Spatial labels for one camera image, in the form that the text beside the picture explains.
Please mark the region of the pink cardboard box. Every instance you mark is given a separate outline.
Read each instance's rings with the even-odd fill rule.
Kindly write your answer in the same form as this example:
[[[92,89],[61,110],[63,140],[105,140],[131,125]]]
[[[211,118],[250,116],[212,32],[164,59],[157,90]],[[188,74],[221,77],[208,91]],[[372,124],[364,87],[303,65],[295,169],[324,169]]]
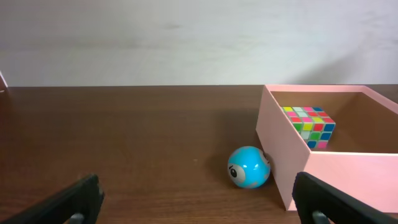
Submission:
[[[336,123],[323,149],[310,149],[283,112],[315,106]],[[256,131],[287,210],[305,171],[387,213],[397,211],[397,104],[361,85],[266,85]]]

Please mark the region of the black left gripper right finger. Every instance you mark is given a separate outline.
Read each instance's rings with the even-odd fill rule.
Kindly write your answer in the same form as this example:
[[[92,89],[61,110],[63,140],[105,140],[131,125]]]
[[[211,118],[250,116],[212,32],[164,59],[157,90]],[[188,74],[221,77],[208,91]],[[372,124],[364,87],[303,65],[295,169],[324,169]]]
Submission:
[[[295,177],[292,191],[303,224],[397,224],[397,219],[362,203],[307,172]]]

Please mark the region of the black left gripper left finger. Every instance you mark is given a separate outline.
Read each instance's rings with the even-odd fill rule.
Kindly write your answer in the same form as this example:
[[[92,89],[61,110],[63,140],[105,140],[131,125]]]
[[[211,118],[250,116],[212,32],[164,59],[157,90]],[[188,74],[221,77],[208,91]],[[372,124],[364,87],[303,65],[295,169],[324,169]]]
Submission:
[[[96,174],[90,174],[49,198],[2,221],[3,224],[95,224],[104,200]]]

